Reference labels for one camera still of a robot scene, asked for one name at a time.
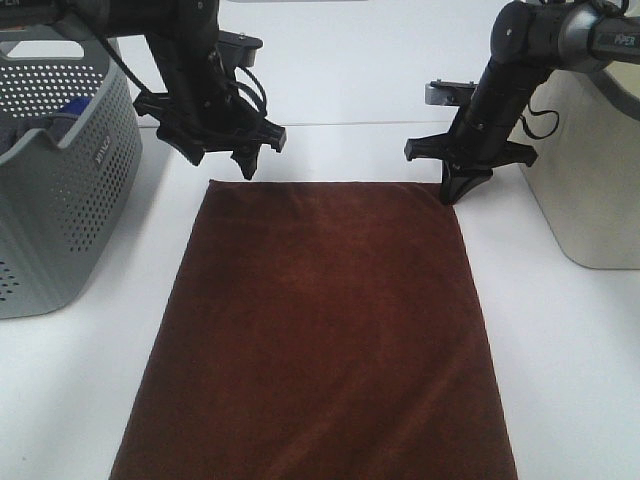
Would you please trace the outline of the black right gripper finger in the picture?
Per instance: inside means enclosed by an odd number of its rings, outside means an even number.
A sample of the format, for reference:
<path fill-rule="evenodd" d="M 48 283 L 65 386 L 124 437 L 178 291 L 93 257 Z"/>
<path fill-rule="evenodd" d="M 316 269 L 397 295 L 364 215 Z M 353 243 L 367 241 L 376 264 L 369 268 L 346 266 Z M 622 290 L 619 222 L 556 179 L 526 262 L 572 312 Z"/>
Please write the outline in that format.
<path fill-rule="evenodd" d="M 443 205 L 454 205 L 492 176 L 492 169 L 466 169 L 453 164 L 443 164 L 439 201 Z"/>

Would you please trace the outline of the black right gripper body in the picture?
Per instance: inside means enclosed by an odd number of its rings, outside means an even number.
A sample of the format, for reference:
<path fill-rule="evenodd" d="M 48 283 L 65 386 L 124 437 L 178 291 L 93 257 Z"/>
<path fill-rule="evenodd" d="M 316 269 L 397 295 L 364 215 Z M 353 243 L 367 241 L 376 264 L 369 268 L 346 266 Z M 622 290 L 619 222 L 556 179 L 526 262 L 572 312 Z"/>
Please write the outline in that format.
<path fill-rule="evenodd" d="M 509 136 L 538 87 L 538 79 L 524 74 L 500 80 L 491 75 L 476 84 L 471 100 L 456 106 L 447 132 L 407 141 L 404 153 L 409 161 L 439 159 L 466 169 L 533 165 L 538 157 L 534 147 L 513 142 Z"/>

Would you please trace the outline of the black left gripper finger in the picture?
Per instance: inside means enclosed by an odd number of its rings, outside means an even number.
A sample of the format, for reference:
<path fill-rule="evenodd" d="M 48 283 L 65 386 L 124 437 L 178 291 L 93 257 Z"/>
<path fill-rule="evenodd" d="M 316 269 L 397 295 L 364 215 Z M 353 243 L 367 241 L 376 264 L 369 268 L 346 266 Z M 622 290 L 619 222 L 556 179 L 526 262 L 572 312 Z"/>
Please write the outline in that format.
<path fill-rule="evenodd" d="M 257 146 L 242 146 L 234 149 L 231 158 L 239 166 L 243 178 L 251 180 L 258 169 L 258 155 L 260 148 Z"/>

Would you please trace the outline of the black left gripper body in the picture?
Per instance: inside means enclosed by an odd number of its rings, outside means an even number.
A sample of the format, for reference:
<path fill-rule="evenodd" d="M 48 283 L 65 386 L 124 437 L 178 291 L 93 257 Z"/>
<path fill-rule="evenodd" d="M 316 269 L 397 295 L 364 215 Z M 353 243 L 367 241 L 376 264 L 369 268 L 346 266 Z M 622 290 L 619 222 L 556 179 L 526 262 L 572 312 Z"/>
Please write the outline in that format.
<path fill-rule="evenodd" d="M 242 146 L 270 146 L 281 152 L 284 127 L 267 119 L 264 88 L 237 80 L 235 71 L 250 79 L 249 68 L 227 69 L 213 45 L 196 50 L 159 35 L 145 37 L 164 81 L 164 93 L 142 92 L 134 101 L 140 116 L 159 122 L 157 137 L 178 150 L 191 164 L 209 152 L 229 152 Z"/>

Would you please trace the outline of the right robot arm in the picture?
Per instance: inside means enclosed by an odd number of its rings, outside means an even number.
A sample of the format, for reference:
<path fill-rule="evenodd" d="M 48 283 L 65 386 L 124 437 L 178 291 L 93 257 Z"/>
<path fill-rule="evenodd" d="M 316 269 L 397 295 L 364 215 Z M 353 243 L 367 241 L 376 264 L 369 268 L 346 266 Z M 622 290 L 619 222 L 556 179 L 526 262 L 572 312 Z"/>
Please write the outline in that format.
<path fill-rule="evenodd" d="M 639 61 L 639 20 L 621 1 L 511 1 L 492 27 L 490 60 L 478 82 L 432 81 L 429 104 L 456 107 L 448 131 L 410 139 L 408 160 L 442 163 L 439 200 L 452 205 L 497 167 L 532 166 L 530 145 L 509 139 L 535 90 L 555 70 L 591 73 L 613 62 Z"/>

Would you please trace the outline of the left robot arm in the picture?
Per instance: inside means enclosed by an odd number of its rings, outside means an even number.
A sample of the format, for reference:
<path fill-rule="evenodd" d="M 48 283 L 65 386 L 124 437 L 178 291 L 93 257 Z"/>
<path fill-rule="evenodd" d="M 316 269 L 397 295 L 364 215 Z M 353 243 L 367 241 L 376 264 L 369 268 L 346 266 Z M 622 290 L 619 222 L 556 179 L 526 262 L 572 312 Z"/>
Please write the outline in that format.
<path fill-rule="evenodd" d="M 157 138 L 191 164 L 228 152 L 251 179 L 261 147 L 282 151 L 286 130 L 268 120 L 259 81 L 246 85 L 235 75 L 253 66 L 262 41 L 221 30 L 218 13 L 216 1 L 4 1 L 1 27 L 44 25 L 68 40 L 95 39 L 132 82 L 137 77 L 109 41 L 144 36 L 167 90 L 140 84 L 137 114 L 156 119 Z"/>

